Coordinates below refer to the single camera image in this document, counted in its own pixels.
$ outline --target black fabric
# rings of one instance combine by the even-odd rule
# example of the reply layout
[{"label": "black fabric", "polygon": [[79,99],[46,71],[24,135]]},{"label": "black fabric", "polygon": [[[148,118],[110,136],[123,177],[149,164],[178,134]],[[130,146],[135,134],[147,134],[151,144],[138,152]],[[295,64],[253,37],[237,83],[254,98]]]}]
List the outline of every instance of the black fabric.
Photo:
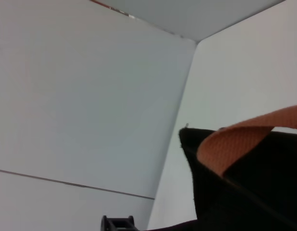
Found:
[{"label": "black fabric", "polygon": [[[297,231],[297,136],[272,133],[228,169],[225,181],[196,157],[213,132],[183,128],[179,133],[192,172],[197,220],[155,231]],[[280,155],[271,161],[276,152]],[[280,216],[284,209],[286,216]]]}]

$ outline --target orange webbing strap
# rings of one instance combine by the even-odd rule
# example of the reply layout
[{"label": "orange webbing strap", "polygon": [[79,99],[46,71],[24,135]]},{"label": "orange webbing strap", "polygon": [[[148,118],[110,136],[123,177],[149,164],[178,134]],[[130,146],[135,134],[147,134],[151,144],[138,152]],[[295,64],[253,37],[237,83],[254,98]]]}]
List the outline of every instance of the orange webbing strap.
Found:
[{"label": "orange webbing strap", "polygon": [[214,132],[198,148],[197,159],[222,177],[228,167],[256,147],[274,127],[297,129],[297,105]]}]

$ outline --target orange strap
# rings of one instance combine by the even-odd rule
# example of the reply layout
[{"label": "orange strap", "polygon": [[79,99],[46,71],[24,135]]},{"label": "orange strap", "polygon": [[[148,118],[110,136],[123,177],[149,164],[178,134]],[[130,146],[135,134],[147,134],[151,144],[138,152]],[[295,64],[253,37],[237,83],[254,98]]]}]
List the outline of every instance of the orange strap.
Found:
[{"label": "orange strap", "polygon": [[297,129],[297,105],[214,132],[198,148],[197,159],[222,177],[228,167],[256,147],[274,127]]}]

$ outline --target bag handle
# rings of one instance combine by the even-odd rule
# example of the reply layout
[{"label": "bag handle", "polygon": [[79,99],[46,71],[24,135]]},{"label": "bag handle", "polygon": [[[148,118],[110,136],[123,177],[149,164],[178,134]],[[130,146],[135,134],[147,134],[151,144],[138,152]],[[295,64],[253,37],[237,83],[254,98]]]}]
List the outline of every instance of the bag handle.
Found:
[{"label": "bag handle", "polygon": [[261,115],[212,133],[197,150],[197,159],[222,177],[256,147],[274,127],[297,129],[297,105]]}]

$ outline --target ceiling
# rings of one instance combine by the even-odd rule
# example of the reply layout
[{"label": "ceiling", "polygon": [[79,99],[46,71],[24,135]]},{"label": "ceiling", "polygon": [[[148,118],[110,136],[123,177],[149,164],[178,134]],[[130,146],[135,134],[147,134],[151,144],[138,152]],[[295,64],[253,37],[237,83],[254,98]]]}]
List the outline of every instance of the ceiling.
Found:
[{"label": "ceiling", "polygon": [[195,41],[284,0],[98,0]]}]

